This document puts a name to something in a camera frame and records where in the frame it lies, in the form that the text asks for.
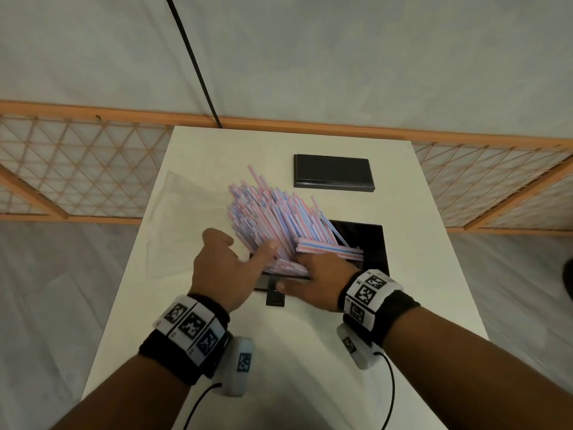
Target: person's left hand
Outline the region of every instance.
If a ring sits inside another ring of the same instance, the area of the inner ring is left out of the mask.
[[[223,231],[205,229],[203,243],[193,262],[190,292],[210,297],[231,313],[254,290],[263,268],[273,261],[278,245],[274,240],[266,241],[250,260],[241,262],[229,247],[233,238]]]

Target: tabletop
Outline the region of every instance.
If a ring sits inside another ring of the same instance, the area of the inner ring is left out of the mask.
[[[368,158],[373,193],[293,189],[297,153]],[[227,187],[252,181],[248,165],[271,186],[316,195],[329,219],[379,224],[391,277],[440,316],[487,338],[476,305],[410,142],[291,133],[176,127],[97,350],[84,397],[137,353],[151,324],[191,284],[201,233],[233,235]],[[241,259],[247,250],[235,239]],[[390,375],[381,362],[360,371],[336,335],[341,315],[287,297],[284,308],[253,293],[229,329],[255,342],[242,398],[208,394],[195,428],[378,429],[388,412]],[[443,428],[400,372],[389,429]],[[193,387],[174,428],[182,427],[209,385]]]

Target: cord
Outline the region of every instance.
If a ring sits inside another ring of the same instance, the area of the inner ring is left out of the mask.
[[[384,421],[384,425],[382,426],[382,430],[386,428],[388,425],[388,421],[390,421],[390,416],[392,415],[392,409],[394,409],[394,396],[396,394],[396,383],[394,381],[394,372],[392,371],[392,365],[390,365],[390,361],[386,357],[384,353],[380,353],[379,351],[374,353],[375,355],[382,356],[386,363],[388,364],[388,368],[390,369],[390,377],[392,378],[392,399],[390,400],[390,410],[388,411],[388,416]]]
[[[189,417],[187,417],[187,421],[185,421],[185,425],[183,426],[183,430],[187,430],[187,426],[189,425],[189,421],[191,421],[191,417],[193,416],[193,413],[195,412],[195,409],[197,409],[197,406],[199,405],[199,402],[201,402],[201,400],[203,400],[203,397],[205,397],[205,395],[207,394],[207,392],[209,392],[212,389],[215,388],[220,388],[222,385],[222,383],[215,383],[214,385],[211,385],[210,387],[208,387],[207,389],[205,389],[205,392],[203,392],[201,394],[201,397],[199,397],[199,399],[197,400],[197,402],[195,403],[195,405],[193,406],[193,409],[191,410],[191,413],[189,414]]]
[[[181,18],[177,13],[175,4],[173,4],[173,0],[166,0],[166,1],[167,4],[169,5],[169,9],[171,9],[171,14],[173,15],[173,19],[175,19],[177,28],[179,29],[179,33],[181,33],[181,37],[183,38],[183,42],[185,43],[185,48],[187,48],[187,52],[189,53],[189,57],[191,58],[191,62],[193,63],[193,67],[195,68],[195,72],[197,73],[197,78],[201,83],[201,88],[203,89],[203,93],[205,95],[205,98],[207,99],[207,103],[209,104],[209,108],[211,108],[211,113],[215,118],[215,122],[217,122],[217,126],[219,128],[223,128],[223,125],[221,125],[221,121],[219,121],[219,116],[215,111],[215,107],[213,107],[213,103],[211,102],[211,97],[209,96],[209,92],[207,91],[207,86],[205,86],[205,82],[203,81],[203,75],[201,75],[201,71],[199,70],[197,59],[195,59],[195,54],[193,53],[193,49],[191,48],[191,44],[189,43],[189,39],[187,38],[187,33],[185,33],[185,28],[183,27]]]

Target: pile of striped straws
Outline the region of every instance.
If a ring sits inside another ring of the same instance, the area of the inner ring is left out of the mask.
[[[307,276],[307,269],[295,262],[297,253],[333,252],[347,260],[362,261],[363,251],[351,248],[330,220],[326,218],[314,196],[309,208],[295,193],[292,195],[278,188],[271,188],[263,175],[257,175],[248,166],[258,187],[229,186],[235,198],[228,214],[237,238],[255,253],[268,239],[278,242],[276,261],[265,271],[287,276]],[[342,242],[339,245],[336,237]]]

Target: transparent plastic sheet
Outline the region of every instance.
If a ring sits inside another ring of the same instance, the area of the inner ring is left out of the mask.
[[[169,171],[148,221],[146,276],[161,279],[192,271],[205,228],[229,227],[227,187],[211,192]]]

